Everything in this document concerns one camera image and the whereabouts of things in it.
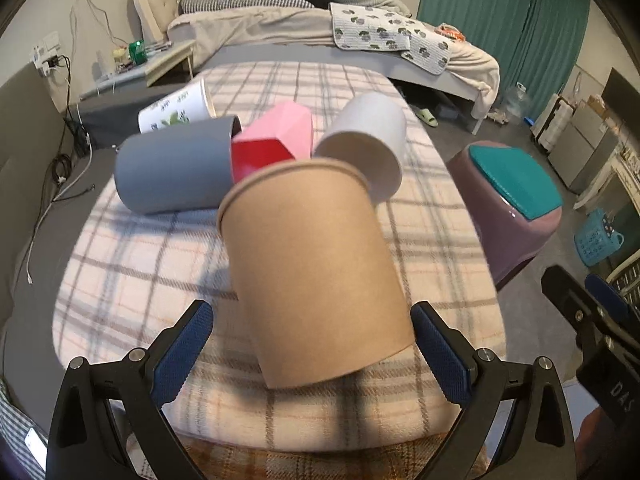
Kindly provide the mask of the person's hand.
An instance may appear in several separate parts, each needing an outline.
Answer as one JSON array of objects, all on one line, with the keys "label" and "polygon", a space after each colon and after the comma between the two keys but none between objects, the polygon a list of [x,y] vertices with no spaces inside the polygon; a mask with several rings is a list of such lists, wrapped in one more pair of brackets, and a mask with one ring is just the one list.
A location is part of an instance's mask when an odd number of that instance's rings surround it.
[{"label": "person's hand", "polygon": [[639,413],[616,425],[596,408],[582,421],[575,448],[578,479],[638,479]]}]

